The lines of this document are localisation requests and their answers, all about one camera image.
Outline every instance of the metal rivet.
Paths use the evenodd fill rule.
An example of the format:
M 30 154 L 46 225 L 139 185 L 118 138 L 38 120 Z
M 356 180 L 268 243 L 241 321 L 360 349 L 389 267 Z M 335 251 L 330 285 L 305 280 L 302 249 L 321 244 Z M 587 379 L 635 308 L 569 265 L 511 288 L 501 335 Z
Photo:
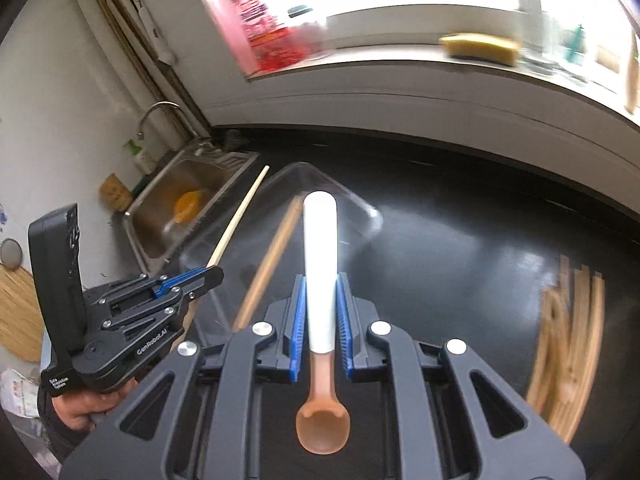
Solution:
M 193 341 L 183 341 L 178 345 L 178 354 L 188 357 L 196 353 L 198 345 Z
M 386 321 L 374 321 L 371 323 L 371 331 L 376 335 L 387 335 L 391 332 L 391 325 Z
M 273 326 L 271 326 L 271 323 L 267 323 L 266 321 L 259 321 L 254 324 L 251 330 L 254 331 L 255 335 L 269 335 L 273 331 Z
M 447 341 L 447 350 L 455 355 L 462 355 L 466 352 L 466 343 L 462 339 L 449 339 Z

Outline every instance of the curved metal faucet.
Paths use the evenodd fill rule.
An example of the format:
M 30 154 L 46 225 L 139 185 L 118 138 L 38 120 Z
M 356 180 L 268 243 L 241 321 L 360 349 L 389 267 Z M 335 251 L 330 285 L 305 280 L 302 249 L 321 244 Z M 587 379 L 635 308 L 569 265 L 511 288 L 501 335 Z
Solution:
M 136 134 L 137 138 L 139 138 L 141 140 L 145 138 L 145 133 L 142 130 L 142 128 L 145 125 L 146 118 L 148 118 L 149 115 L 151 114 L 151 112 L 153 112 L 157 108 L 174 108 L 175 110 L 180 112 L 180 115 L 182 116 L 182 118 L 184 120 L 184 123 L 187 124 L 187 126 L 189 127 L 190 133 L 193 136 L 193 138 L 194 139 L 198 139 L 198 140 L 202 140 L 204 138 L 193 127 L 193 125 L 191 124 L 190 119 L 187 117 L 187 114 L 185 114 L 184 110 L 182 110 L 182 108 L 180 108 L 180 105 L 178 105 L 176 103 L 172 103 L 171 101 L 158 101 L 157 103 L 152 104 L 146 110 L 146 112 L 142 115 L 142 117 L 140 117 L 140 120 L 138 121 L 138 132 Z

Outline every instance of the kitchen counter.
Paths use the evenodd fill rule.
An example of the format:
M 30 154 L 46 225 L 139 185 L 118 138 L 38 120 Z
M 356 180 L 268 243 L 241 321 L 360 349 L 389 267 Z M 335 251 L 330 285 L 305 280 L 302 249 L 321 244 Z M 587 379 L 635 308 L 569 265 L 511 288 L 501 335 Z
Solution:
M 243 134 L 260 159 L 212 216 L 232 207 L 264 164 L 270 174 L 299 160 L 315 165 L 383 217 L 378 236 L 341 269 L 354 295 L 373 301 L 383 319 L 414 338 L 434 344 L 462 338 L 521 394 L 536 350 L 540 292 L 555 283 L 560 254 L 572 267 L 601 272 L 604 342 L 574 449 L 589 473 L 610 460 L 638 416 L 640 396 L 640 350 L 633 344 L 640 330 L 634 241 L 640 237 L 624 209 L 555 177 L 432 144 L 283 129 Z M 178 272 L 177 258 L 165 271 Z M 337 376 L 352 431 L 330 458 L 306 453 L 296 440 L 307 373 L 296 386 L 265 387 L 264 480 L 381 477 L 377 387 Z

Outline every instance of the hand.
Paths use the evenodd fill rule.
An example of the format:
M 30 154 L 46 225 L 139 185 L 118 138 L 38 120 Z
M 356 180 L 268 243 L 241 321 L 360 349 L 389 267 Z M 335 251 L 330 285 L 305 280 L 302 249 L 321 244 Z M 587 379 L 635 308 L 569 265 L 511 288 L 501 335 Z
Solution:
M 110 394 L 98 394 L 87 389 L 68 392 L 53 397 L 51 403 L 62 423 L 68 428 L 76 431 L 90 431 L 95 428 L 91 414 L 110 412 L 131 393 L 137 384 L 136 380 L 132 379 Z

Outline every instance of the sink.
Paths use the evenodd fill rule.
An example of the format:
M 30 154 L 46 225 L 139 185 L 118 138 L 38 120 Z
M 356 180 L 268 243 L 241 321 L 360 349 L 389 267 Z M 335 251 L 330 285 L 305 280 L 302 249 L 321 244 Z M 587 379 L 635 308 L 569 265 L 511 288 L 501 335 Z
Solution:
M 256 153 L 224 153 L 197 140 L 178 153 L 125 213 L 124 229 L 140 267 L 157 273 L 256 158 Z M 189 191 L 199 191 L 204 205 L 193 221 L 175 222 L 174 205 Z

